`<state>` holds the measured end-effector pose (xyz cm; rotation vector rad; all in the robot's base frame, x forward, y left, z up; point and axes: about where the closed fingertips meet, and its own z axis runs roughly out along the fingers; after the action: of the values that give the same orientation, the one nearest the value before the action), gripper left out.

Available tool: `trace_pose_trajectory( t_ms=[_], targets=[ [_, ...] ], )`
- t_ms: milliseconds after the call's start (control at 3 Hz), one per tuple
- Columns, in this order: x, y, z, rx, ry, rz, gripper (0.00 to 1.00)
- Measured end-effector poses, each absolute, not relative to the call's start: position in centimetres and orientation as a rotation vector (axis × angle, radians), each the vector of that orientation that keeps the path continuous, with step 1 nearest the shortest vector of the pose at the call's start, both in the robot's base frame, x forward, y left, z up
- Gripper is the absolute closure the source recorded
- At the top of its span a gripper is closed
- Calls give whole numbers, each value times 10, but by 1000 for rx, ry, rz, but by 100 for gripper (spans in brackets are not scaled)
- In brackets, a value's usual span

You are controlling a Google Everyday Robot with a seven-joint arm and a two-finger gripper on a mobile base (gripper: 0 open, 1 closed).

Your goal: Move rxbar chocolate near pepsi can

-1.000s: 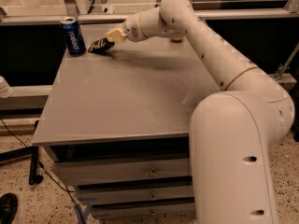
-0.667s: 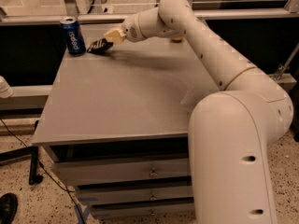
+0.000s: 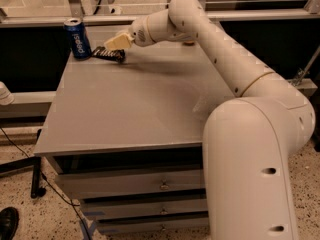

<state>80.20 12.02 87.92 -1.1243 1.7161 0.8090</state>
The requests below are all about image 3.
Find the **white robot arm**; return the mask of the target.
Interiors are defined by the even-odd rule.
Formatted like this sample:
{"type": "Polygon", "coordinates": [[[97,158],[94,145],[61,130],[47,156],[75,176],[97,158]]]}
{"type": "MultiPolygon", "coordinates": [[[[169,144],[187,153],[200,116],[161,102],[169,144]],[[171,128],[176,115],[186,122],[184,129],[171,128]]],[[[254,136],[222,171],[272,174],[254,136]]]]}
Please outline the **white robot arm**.
{"type": "Polygon", "coordinates": [[[109,50],[197,42],[234,97],[208,117],[203,170],[213,240],[299,240],[289,155],[311,138],[310,101],[213,23],[198,0],[171,0],[105,42],[109,50]]]}

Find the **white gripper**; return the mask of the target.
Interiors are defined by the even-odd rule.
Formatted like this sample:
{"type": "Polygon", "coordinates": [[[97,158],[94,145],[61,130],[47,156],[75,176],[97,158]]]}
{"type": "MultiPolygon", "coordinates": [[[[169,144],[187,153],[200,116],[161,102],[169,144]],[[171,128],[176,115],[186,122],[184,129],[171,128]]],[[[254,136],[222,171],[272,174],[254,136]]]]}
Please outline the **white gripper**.
{"type": "Polygon", "coordinates": [[[152,39],[148,29],[148,16],[140,17],[134,20],[128,29],[121,30],[116,36],[104,42],[107,50],[122,50],[132,46],[132,43],[140,47],[153,45],[155,41],[152,39]]]}

